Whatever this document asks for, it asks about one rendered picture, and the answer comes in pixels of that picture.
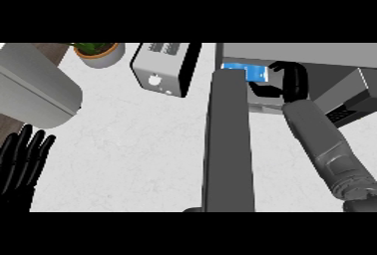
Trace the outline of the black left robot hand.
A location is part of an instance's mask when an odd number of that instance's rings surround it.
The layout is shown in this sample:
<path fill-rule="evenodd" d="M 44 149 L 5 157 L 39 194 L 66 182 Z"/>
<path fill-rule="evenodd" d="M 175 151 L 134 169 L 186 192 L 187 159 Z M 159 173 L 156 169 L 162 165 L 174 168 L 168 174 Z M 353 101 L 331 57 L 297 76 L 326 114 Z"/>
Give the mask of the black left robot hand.
<path fill-rule="evenodd" d="M 0 214 L 27 212 L 56 137 L 23 125 L 0 146 Z"/>

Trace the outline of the blue and white milk carton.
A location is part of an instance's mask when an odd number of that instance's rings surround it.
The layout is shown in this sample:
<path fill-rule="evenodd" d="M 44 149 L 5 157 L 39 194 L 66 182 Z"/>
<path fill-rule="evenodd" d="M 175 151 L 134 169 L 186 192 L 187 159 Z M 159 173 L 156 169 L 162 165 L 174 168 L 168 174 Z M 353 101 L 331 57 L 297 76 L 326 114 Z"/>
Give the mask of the blue and white milk carton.
<path fill-rule="evenodd" d="M 220 65 L 223 69 L 243 70 L 248 82 L 267 82 L 267 68 L 252 64 L 226 62 Z"/>

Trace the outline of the grey microwave body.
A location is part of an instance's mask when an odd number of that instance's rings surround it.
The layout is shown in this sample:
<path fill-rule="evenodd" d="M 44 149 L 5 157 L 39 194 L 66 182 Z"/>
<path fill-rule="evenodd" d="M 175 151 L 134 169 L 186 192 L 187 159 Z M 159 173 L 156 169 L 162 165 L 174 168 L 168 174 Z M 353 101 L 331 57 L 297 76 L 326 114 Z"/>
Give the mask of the grey microwave body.
<path fill-rule="evenodd" d="M 217 43 L 214 68 L 224 63 L 298 63 L 310 99 L 339 128 L 377 113 L 377 43 Z"/>

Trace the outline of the silver toaster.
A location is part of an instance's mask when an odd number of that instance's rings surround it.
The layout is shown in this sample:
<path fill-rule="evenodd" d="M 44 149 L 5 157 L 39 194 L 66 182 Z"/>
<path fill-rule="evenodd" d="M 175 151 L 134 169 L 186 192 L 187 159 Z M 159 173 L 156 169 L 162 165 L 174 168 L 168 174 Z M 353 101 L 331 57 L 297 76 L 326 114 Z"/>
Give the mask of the silver toaster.
<path fill-rule="evenodd" d="M 183 98 L 199 50 L 200 43 L 141 43 L 129 62 L 140 87 Z"/>

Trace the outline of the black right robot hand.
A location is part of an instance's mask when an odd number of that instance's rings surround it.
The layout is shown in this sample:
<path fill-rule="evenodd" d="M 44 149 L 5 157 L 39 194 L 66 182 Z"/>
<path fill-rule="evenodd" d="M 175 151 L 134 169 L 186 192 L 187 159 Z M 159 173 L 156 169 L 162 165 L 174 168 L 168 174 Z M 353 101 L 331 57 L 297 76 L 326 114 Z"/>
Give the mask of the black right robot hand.
<path fill-rule="evenodd" d="M 282 88 L 271 85 L 260 86 L 255 82 L 249 82 L 252 93 L 263 98 L 282 98 L 286 103 L 305 100 L 308 83 L 304 67 L 295 62 L 274 61 L 267 68 L 273 72 L 282 71 Z"/>

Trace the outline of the large pale grey appliance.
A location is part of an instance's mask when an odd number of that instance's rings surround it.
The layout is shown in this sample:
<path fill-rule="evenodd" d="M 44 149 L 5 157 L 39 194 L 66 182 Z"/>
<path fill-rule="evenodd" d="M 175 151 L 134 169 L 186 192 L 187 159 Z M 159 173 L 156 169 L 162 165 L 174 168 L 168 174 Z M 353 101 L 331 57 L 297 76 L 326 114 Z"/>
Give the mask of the large pale grey appliance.
<path fill-rule="evenodd" d="M 76 114 L 82 90 L 30 43 L 0 43 L 0 114 L 54 128 Z"/>

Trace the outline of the potted green plant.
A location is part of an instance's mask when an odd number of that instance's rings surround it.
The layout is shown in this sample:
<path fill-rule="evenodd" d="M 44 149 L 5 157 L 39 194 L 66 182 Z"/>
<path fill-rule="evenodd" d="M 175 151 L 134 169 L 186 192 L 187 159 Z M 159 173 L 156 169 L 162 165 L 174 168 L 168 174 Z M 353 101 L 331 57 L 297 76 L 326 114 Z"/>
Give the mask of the potted green plant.
<path fill-rule="evenodd" d="M 124 43 L 69 43 L 84 64 L 103 69 L 113 66 L 125 54 Z"/>

